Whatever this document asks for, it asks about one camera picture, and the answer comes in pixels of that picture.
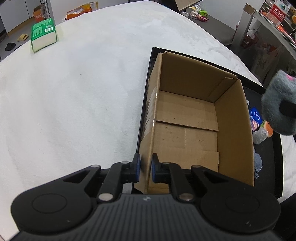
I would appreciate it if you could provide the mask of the grey plush mouse toy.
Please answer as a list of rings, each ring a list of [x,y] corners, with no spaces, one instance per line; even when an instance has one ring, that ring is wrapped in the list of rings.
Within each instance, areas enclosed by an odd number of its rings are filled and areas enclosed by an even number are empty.
[[[295,77],[278,70],[262,96],[262,115],[275,132],[284,136],[294,136],[295,116],[280,113],[279,107],[283,100],[295,103]]]

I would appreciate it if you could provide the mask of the plush hamburger toy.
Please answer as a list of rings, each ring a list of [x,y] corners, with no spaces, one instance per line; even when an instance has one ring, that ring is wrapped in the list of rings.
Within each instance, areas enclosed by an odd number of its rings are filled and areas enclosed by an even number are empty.
[[[260,126],[267,131],[267,134],[268,134],[267,137],[268,138],[272,137],[272,135],[273,135],[273,129],[270,126],[270,124],[269,124],[268,121],[264,120]]]

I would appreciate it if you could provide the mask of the blue tissue packet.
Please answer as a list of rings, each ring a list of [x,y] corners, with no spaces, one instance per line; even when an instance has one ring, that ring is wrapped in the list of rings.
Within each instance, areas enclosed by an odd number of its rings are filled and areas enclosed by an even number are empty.
[[[251,129],[253,132],[255,132],[260,128],[263,122],[263,119],[256,107],[249,108],[249,117],[250,117]]]

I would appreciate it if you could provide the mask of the brown cardboard box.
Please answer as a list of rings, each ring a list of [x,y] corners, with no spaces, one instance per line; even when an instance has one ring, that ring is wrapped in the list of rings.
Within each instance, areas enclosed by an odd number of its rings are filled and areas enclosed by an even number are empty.
[[[183,169],[200,165],[254,184],[253,139],[241,80],[172,52],[156,57],[147,86],[139,143],[142,193],[168,193],[152,181],[152,155]]]

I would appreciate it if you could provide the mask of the white paper ball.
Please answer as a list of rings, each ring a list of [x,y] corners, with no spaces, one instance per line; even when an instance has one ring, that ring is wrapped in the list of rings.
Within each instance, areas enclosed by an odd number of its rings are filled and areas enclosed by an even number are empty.
[[[253,143],[258,145],[268,138],[268,131],[265,128],[260,127],[257,131],[252,133],[252,137]]]

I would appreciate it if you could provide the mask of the blue denim stuffed toy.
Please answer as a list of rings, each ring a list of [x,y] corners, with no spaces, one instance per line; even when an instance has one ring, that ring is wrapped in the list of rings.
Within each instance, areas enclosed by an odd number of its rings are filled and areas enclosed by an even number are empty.
[[[262,158],[260,155],[254,150],[254,178],[259,178],[259,172],[262,170]]]

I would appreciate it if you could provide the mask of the black shallow tray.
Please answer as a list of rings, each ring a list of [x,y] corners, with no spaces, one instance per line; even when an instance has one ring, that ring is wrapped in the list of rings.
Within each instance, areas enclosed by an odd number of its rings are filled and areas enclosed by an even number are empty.
[[[167,50],[158,47],[152,47],[151,55],[149,58],[149,64],[147,69],[147,77],[145,82],[144,89],[144,98],[142,102],[142,113],[140,118],[140,127],[138,132],[137,139],[137,150],[139,152],[140,141],[144,137],[144,112],[146,110],[146,100],[147,100],[147,90],[149,85],[149,77],[151,75],[152,69],[156,62],[156,58],[159,53],[170,52],[176,54],[176,51]],[[265,92],[265,88],[252,81],[251,79],[236,73],[232,70],[229,70],[218,64],[209,62],[207,60],[190,56],[184,53],[180,55],[188,58],[192,58],[207,64],[210,64],[214,67],[222,69],[224,71],[230,72],[236,75],[242,83],[244,93],[250,105],[256,107],[261,111],[261,97]],[[254,146],[255,152],[258,153],[262,159],[262,169],[259,172],[259,177],[255,179],[255,188],[259,190],[264,190],[272,193],[276,198],[282,197],[283,193],[283,156],[282,156],[282,146],[281,139],[278,133],[274,133],[272,137],[264,140],[261,144]]]

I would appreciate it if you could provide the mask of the small toys pile on floor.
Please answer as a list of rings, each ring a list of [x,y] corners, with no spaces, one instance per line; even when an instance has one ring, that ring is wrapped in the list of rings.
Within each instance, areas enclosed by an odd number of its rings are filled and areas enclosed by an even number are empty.
[[[194,20],[199,20],[201,22],[208,21],[207,11],[202,10],[201,6],[198,4],[188,7],[185,11],[181,12],[181,15],[189,17]]]

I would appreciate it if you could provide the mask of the green tissue pack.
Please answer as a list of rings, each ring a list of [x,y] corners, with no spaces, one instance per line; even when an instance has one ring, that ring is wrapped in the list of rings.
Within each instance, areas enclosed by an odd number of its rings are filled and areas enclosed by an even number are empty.
[[[31,27],[32,51],[37,51],[56,43],[58,40],[54,21],[49,18]]]

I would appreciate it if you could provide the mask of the orange cardboard box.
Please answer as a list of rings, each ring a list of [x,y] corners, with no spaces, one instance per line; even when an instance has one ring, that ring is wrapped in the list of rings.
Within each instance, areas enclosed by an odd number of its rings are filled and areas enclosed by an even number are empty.
[[[92,11],[96,11],[99,9],[98,1],[91,1],[86,4],[79,6],[76,9],[70,10],[66,13],[65,20],[70,20],[72,18],[76,18],[85,13],[91,13]]]

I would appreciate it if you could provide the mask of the yellow slipper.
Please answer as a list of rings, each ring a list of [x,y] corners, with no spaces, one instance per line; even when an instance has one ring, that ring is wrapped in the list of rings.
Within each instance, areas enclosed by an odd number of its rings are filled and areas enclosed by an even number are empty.
[[[29,37],[28,34],[21,34],[21,35],[18,37],[17,41],[18,41],[18,42],[23,42],[23,41],[25,41],[26,39],[28,39],[28,37]]]

